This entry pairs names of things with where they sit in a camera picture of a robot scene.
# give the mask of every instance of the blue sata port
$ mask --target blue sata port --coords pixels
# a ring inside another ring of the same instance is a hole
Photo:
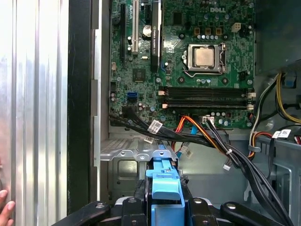
[[[138,93],[137,92],[128,92],[127,93],[127,100],[128,101],[137,101]]]

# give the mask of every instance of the finger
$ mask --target finger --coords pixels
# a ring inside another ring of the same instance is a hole
[[[2,191],[0,191],[0,205],[1,205],[1,204],[3,203],[3,201],[5,200],[7,194],[8,194],[7,190],[2,190]]]
[[[2,221],[5,220],[5,222],[8,222],[8,219],[9,219],[11,213],[13,212],[14,208],[15,208],[15,202],[14,201],[9,201],[5,205],[5,207],[3,208],[3,210],[2,210],[2,212],[0,214],[0,222],[1,222],[1,220]]]
[[[6,226],[12,226],[13,223],[14,223],[14,220],[13,220],[13,219],[10,219],[10,220],[8,221],[8,223],[6,224]]]

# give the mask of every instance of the cpu socket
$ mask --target cpu socket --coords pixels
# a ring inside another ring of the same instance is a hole
[[[182,56],[189,72],[196,74],[223,74],[226,72],[226,45],[189,44]]]

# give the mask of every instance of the white pci slot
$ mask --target white pci slot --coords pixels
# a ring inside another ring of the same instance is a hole
[[[138,54],[138,42],[139,42],[139,0],[133,0],[133,54]]]

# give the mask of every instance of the green circuit board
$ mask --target green circuit board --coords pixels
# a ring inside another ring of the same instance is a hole
[[[111,25],[111,99],[110,111],[123,116],[122,109],[129,104],[128,92],[137,92],[134,103],[145,121],[160,120],[167,127],[177,126],[181,115],[203,116],[214,114],[215,124],[221,128],[250,127],[249,110],[162,109],[159,87],[233,88],[252,89],[254,74],[253,0],[165,0],[162,2],[161,64],[157,73],[151,72],[151,40],[143,36],[147,5],[151,0],[139,0],[138,54],[128,52],[120,58],[120,6],[126,6],[125,38],[133,35],[133,0],[112,0]],[[239,32],[232,32],[234,23],[240,23]],[[190,44],[220,45],[224,43],[225,73],[200,74],[185,70],[182,56]]]

